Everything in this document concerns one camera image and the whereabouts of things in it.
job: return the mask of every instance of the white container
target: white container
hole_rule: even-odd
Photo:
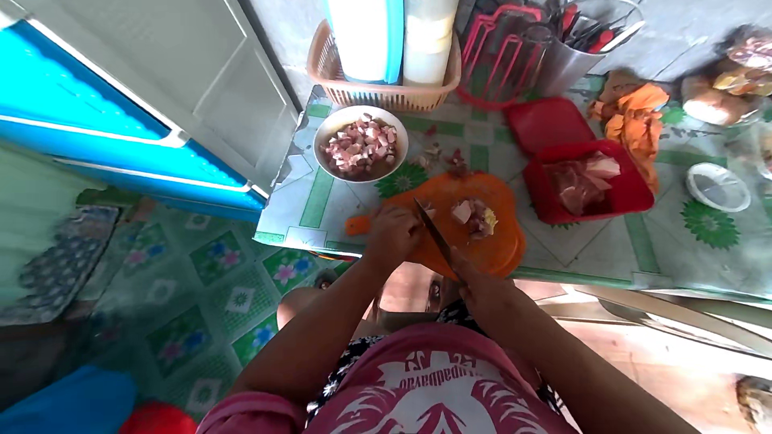
[[[452,44],[459,0],[405,1],[405,46],[402,83],[441,87]]]
[[[346,79],[396,84],[405,35],[402,0],[326,0],[325,5]]]
[[[375,119],[382,120],[386,124],[392,125],[397,129],[397,144],[395,145],[397,155],[396,159],[394,160],[394,167],[392,167],[388,173],[378,178],[368,179],[366,181],[352,181],[350,179],[335,175],[330,170],[330,168],[327,167],[327,160],[324,157],[324,151],[322,151],[322,149],[330,141],[330,137],[333,137],[333,134],[340,131],[340,129],[344,126],[356,121],[362,116],[362,114],[365,113],[371,115]],[[379,179],[383,179],[391,175],[395,170],[397,170],[400,164],[405,162],[405,157],[408,156],[408,131],[405,130],[405,126],[402,125],[402,122],[400,122],[400,120],[397,119],[395,115],[380,107],[345,107],[336,112],[333,112],[319,126],[316,135],[313,137],[313,155],[317,158],[319,167],[330,174],[333,178],[340,179],[343,182],[350,182],[351,184],[367,184],[376,182]]]
[[[441,87],[452,41],[452,33],[435,40],[405,39],[405,58],[402,65],[403,86]]]
[[[405,36],[440,39],[453,29],[459,0],[405,0]]]

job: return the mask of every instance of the red container lid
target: red container lid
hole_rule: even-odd
[[[517,143],[530,154],[556,144],[596,139],[576,105],[565,98],[515,104],[504,110],[504,116]]]

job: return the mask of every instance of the pink basket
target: pink basket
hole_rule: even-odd
[[[324,88],[335,104],[376,106],[393,111],[431,111],[445,102],[448,94],[459,85],[461,49],[454,34],[442,87],[355,83],[344,79],[335,38],[327,20],[323,20],[313,35],[306,69],[308,76]]]

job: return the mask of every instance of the pink dish rack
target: pink dish rack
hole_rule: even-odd
[[[477,15],[461,54],[456,93],[483,110],[502,110],[535,84],[553,32],[540,8],[501,5]]]

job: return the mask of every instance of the orange cloth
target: orange cloth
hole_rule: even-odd
[[[662,132],[662,114],[654,109],[670,99],[659,86],[646,83],[640,89],[619,98],[616,103],[595,101],[590,105],[590,116],[607,120],[606,138],[623,144],[635,160],[648,187],[656,194],[659,180],[654,160]]]

